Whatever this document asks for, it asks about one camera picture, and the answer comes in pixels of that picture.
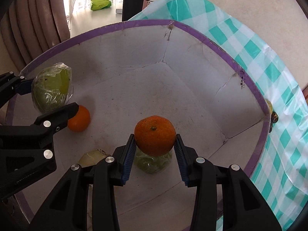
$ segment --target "mandarin orange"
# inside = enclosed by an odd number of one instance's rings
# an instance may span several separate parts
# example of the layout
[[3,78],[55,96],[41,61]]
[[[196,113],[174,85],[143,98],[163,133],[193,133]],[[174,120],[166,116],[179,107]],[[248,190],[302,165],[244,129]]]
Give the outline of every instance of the mandarin orange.
[[143,153],[154,157],[167,154],[172,149],[176,138],[172,123],[158,115],[138,122],[134,134],[138,148]]
[[84,131],[90,124],[91,117],[89,110],[86,107],[79,105],[77,114],[68,120],[67,126],[74,132]]

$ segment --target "brown curtain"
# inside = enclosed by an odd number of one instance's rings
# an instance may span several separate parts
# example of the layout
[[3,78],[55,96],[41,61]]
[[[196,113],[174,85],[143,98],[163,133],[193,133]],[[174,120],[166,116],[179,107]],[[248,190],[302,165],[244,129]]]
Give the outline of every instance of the brown curtain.
[[17,70],[70,38],[63,0],[15,0],[0,22],[1,36]]

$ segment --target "purple tape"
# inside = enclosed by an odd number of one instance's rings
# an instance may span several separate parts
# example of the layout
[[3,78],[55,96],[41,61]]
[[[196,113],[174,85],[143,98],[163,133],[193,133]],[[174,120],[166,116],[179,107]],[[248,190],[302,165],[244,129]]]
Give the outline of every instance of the purple tape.
[[[258,140],[258,143],[256,145],[256,148],[250,157],[247,165],[244,168],[244,172],[247,174],[247,176],[251,176],[263,151],[266,138],[269,132],[269,122],[270,122],[270,113],[267,106],[267,103],[260,93],[258,87],[253,82],[253,80],[250,78],[250,76],[242,69],[242,67],[227,53],[225,52],[221,47],[216,45],[213,41],[211,41],[209,38],[207,38],[205,35],[200,33],[199,31],[195,30],[194,28],[185,25],[181,22],[174,21],[174,20],[165,20],[165,19],[148,19],[148,20],[134,20],[134,21],[125,21],[120,23],[115,23],[107,26],[103,26],[100,28],[96,28],[93,30],[90,30],[88,32],[85,32],[83,34],[80,34],[76,37],[73,37],[71,39],[68,39],[57,46],[49,49],[42,55],[35,58],[31,63],[29,63],[22,71],[22,75],[27,75],[31,71],[33,71],[35,68],[37,68],[39,65],[41,65],[43,62],[47,61],[51,57],[59,54],[60,52],[71,48],[77,44],[80,44],[84,41],[87,41],[91,38],[94,38],[99,35],[104,35],[107,33],[124,30],[126,28],[135,28],[135,27],[144,27],[144,26],[167,26],[173,24],[175,27],[189,33],[193,37],[197,38],[199,41],[201,41],[203,44],[207,45],[210,49],[212,49],[216,54],[218,54],[229,66],[238,74],[243,74],[245,76],[245,84],[247,87],[249,87],[250,91],[256,98],[258,104],[260,105],[263,113],[265,114],[265,120],[263,123],[263,127],[261,130],[261,134]],[[6,115],[6,124],[12,125],[13,123],[13,112],[15,107],[15,101],[16,96],[12,98],[9,102],[8,109],[7,109],[7,115]],[[23,210],[24,211],[31,211],[27,201],[23,201]],[[29,212],[28,216],[33,216],[33,212]]]

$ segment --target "floor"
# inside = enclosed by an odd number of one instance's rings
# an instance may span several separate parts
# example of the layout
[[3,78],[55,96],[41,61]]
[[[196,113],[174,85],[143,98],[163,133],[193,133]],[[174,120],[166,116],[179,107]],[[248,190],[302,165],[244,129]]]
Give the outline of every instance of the floor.
[[[210,0],[256,32],[284,61],[300,87],[308,84],[308,20],[295,0]],[[71,36],[121,21],[115,6],[74,14]]]

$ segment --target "small yellow object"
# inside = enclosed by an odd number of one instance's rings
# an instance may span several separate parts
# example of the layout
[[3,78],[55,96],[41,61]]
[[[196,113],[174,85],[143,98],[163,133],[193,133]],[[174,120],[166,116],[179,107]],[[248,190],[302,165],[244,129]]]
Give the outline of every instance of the small yellow object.
[[272,115],[273,113],[273,106],[272,106],[272,103],[268,100],[268,99],[265,99],[266,102],[267,102],[267,105],[269,106],[269,112],[270,112],[270,115]]
[[79,160],[78,164],[81,167],[88,167],[96,165],[99,161],[106,158],[108,155],[103,150],[92,150],[90,152],[85,153]]

